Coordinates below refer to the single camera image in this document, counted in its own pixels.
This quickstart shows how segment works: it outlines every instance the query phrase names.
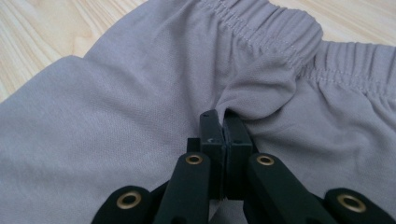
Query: gray pants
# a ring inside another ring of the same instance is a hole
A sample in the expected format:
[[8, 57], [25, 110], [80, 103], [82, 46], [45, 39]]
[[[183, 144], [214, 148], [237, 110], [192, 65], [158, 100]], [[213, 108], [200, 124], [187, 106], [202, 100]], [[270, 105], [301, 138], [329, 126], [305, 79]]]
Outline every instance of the gray pants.
[[[311, 192], [354, 189], [396, 217], [395, 60], [264, 0], [150, 0], [0, 104], [0, 222], [89, 223], [114, 190], [157, 188], [212, 108]], [[240, 204], [212, 222], [244, 223]]]

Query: wooden table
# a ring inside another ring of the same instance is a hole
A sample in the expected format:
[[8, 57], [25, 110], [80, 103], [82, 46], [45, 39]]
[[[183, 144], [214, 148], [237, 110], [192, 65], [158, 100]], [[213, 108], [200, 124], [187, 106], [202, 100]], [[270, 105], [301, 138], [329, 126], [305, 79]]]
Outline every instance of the wooden table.
[[[50, 63], [70, 54], [83, 56], [112, 24], [143, 2], [1, 0], [0, 102]], [[322, 25], [325, 40], [396, 46], [396, 0], [271, 2], [310, 13]]]

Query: gray cloth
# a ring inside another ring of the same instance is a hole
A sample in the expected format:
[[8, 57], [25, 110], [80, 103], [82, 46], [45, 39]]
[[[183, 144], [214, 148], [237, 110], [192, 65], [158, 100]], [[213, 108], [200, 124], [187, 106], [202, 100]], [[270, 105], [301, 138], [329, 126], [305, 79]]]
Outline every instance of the gray cloth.
[[[313, 193], [354, 189], [396, 217], [395, 55], [322, 42], [263, 0], [150, 0], [0, 104], [0, 222], [89, 223], [114, 190], [155, 189], [212, 108]], [[228, 202], [212, 220], [244, 222]]]

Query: elastic waistband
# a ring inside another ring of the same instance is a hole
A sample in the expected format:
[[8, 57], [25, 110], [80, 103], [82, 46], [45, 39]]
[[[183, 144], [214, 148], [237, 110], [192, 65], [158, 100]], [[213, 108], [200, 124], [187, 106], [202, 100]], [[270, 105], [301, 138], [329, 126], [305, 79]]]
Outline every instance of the elastic waistband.
[[315, 55], [322, 37], [320, 26], [307, 13], [277, 7], [261, 0], [201, 0], [233, 34], [262, 51], [275, 46], [291, 66], [300, 67]]
[[396, 48], [323, 41], [300, 77], [348, 86], [365, 94], [395, 99]]

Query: brass ring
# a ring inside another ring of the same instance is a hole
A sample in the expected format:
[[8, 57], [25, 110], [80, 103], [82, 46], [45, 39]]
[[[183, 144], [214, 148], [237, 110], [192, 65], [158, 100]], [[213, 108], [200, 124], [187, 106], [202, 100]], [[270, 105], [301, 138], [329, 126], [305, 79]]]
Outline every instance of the brass ring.
[[[357, 203], [356, 205], [351, 205], [348, 204], [346, 202], [346, 199], [352, 200], [355, 203]], [[340, 194], [337, 196], [337, 201], [343, 205], [345, 208], [353, 211], [353, 212], [357, 212], [357, 213], [363, 213], [366, 211], [366, 205], [359, 199], [357, 199], [356, 197], [353, 197], [352, 195], [348, 195], [348, 194]]]
[[275, 163], [274, 159], [268, 156], [257, 157], [257, 162], [261, 165], [273, 165]]
[[[134, 201], [132, 203], [126, 203], [124, 201], [124, 199], [126, 197], [129, 197], [129, 196], [133, 196], [134, 197]], [[129, 191], [129, 192], [126, 192], [126, 193], [122, 194], [117, 199], [117, 206], [120, 209], [130, 209], [130, 208], [136, 207], [138, 204], [140, 204], [141, 201], [142, 201], [142, 196], [140, 195], [140, 193], [135, 191], [135, 190], [132, 190], [132, 191]]]
[[191, 165], [197, 165], [201, 163], [204, 159], [198, 155], [190, 155], [189, 157], [186, 158], [186, 162]]

